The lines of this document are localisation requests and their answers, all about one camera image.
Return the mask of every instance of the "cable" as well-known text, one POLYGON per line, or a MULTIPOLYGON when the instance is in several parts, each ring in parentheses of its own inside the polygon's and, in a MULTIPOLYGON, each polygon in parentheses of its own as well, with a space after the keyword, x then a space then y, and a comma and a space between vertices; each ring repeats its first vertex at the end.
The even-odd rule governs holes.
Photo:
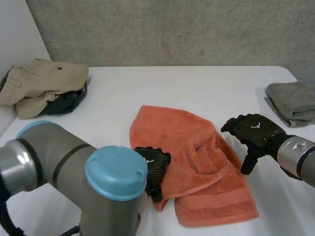
MULTIPOLYGON (((6 202, 0 204, 0 224, 9 236, 25 236, 24 231, 16 228, 9 216, 6 202)), ((80 232, 80 226, 75 226, 60 236, 71 236, 80 232)))
POLYGON ((75 226, 75 227, 73 227, 72 229, 68 230, 67 232, 63 233, 60 236, 70 236, 70 235, 73 235, 73 234, 77 234, 79 232, 80 232, 80 226, 75 226))

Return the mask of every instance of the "beige pants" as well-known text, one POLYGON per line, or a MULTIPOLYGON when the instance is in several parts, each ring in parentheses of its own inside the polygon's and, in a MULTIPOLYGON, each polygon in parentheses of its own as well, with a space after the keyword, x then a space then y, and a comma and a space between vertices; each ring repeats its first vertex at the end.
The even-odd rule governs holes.
POLYGON ((58 95, 78 91, 88 78, 89 66, 35 59, 13 66, 0 92, 0 105, 16 104, 19 118, 35 117, 58 95))

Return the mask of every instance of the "folded clothes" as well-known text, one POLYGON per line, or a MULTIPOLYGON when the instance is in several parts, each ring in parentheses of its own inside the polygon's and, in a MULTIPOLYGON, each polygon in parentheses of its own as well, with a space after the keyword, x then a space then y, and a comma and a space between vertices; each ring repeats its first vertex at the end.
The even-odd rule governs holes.
POLYGON ((289 127, 315 123, 315 82, 270 84, 266 95, 289 127))
POLYGON ((175 198, 180 224, 220 225, 258 217, 241 162, 213 124, 183 110, 142 106, 130 128, 132 148, 153 146, 172 161, 161 184, 163 210, 175 198))
MULTIPOLYGON (((35 59, 25 66, 15 65, 0 81, 0 105, 16 104, 17 114, 21 119, 35 117, 60 95, 83 89, 88 73, 89 66, 85 64, 41 59, 35 59)), ((73 106, 78 104, 78 96, 75 100, 72 103, 69 102, 69 98, 66 99, 69 108, 62 107, 61 111, 72 111, 73 106)), ((48 112, 56 113, 56 111, 58 109, 53 107, 48 112)))

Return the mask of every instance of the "white table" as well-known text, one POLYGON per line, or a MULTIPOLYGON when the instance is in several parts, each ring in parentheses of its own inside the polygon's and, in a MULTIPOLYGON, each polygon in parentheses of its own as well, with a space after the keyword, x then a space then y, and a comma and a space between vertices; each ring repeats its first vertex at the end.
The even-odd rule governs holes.
MULTIPOLYGON (((274 82, 294 82, 276 66, 98 67, 90 69, 88 96, 72 113, 12 123, 0 146, 28 123, 50 120, 99 148, 129 147, 129 128, 141 105, 184 109, 212 121, 217 130, 231 117, 260 113, 288 133, 315 141, 315 126, 289 129, 266 104, 264 89, 274 82)), ((224 133, 241 159, 246 147, 224 133)), ((137 236, 313 236, 315 189, 287 177, 271 157, 261 158, 247 177, 260 217, 251 221, 201 228, 181 226, 174 202, 155 211, 150 204, 137 236)), ((28 236, 57 236, 77 225, 78 209, 50 185, 20 193, 8 201, 14 223, 28 236)), ((0 235, 6 235, 1 229, 0 235)))

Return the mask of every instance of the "white wall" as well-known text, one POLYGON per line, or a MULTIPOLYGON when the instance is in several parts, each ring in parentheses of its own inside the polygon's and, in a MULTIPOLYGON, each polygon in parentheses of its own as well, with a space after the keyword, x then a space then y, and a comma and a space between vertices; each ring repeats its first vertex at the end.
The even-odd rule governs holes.
MULTIPOLYGON (((0 0, 0 78, 14 64, 50 59, 24 0, 0 0)), ((0 136, 16 118, 13 107, 0 107, 0 136)))

